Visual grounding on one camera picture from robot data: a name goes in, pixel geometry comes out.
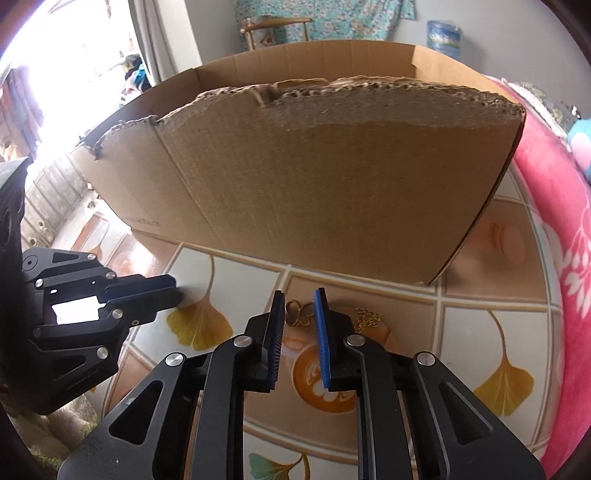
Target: blue cloth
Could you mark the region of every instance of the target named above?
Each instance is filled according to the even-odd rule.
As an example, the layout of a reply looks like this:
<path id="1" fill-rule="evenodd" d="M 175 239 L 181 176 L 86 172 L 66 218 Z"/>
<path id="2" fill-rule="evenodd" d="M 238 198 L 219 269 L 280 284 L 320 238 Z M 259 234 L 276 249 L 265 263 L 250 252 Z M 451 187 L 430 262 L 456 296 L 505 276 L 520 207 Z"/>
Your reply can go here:
<path id="1" fill-rule="evenodd" d="M 310 17 L 310 40 L 386 40 L 399 18 L 414 20 L 414 0 L 237 0 L 236 20 L 258 15 Z M 277 43 L 299 42 L 302 26 L 275 29 Z"/>

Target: wall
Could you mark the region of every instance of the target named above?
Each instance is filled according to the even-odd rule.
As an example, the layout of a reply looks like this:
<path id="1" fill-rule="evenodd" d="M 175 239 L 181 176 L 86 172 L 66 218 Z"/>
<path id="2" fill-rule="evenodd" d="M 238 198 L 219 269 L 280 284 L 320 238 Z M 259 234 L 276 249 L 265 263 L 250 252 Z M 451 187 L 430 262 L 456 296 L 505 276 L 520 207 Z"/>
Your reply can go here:
<path id="1" fill-rule="evenodd" d="M 401 20 L 393 39 L 425 45 L 428 20 L 453 20 L 466 41 L 462 60 L 479 72 L 532 82 L 591 116 L 591 67 L 541 0 L 416 0 L 417 21 Z"/>
<path id="2" fill-rule="evenodd" d="M 186 7 L 203 63 L 242 51 L 234 0 L 186 0 Z"/>
<path id="3" fill-rule="evenodd" d="M 202 64 L 184 0 L 157 0 L 164 34 L 178 72 Z"/>

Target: corrugated cardboard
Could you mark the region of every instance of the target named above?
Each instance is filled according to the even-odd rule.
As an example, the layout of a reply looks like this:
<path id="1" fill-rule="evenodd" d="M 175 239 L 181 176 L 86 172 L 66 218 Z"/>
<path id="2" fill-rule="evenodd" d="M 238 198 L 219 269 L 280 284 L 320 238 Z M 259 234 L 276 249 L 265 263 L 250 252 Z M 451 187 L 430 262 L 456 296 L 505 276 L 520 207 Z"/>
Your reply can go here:
<path id="1" fill-rule="evenodd" d="M 334 82 L 359 75 L 387 78 Z M 492 197 L 524 119 L 494 83 L 426 48 L 308 42 L 183 72 L 72 157 L 135 229 L 430 283 Z"/>

